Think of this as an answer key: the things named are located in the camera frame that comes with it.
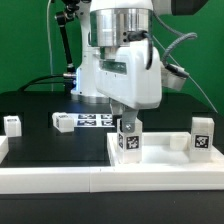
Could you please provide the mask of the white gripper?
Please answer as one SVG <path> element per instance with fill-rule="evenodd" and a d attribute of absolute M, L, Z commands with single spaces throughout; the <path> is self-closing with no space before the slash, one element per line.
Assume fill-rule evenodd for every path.
<path fill-rule="evenodd" d="M 134 132 L 137 110 L 157 108 L 161 102 L 159 53 L 156 48 L 153 48 L 153 61 L 149 70 L 146 69 L 146 44 L 132 44 L 130 47 L 119 48 L 115 61 L 126 64 L 126 73 L 119 74 L 98 69 L 95 76 L 96 88 L 100 93 L 111 98 L 112 115 L 122 114 L 122 131 Z M 123 112 L 121 103 L 127 105 L 123 108 Z"/>

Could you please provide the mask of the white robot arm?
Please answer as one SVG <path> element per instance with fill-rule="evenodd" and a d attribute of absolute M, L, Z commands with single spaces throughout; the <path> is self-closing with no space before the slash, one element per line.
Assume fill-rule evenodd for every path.
<path fill-rule="evenodd" d="M 81 0 L 89 5 L 89 44 L 94 56 L 95 85 L 111 99 L 111 110 L 121 117 L 121 130 L 135 131 L 141 109 L 159 106 L 163 70 L 175 81 L 188 74 L 167 62 L 178 44 L 194 33 L 177 32 L 163 54 L 153 46 L 152 20 L 161 14 L 193 15 L 208 0 Z"/>

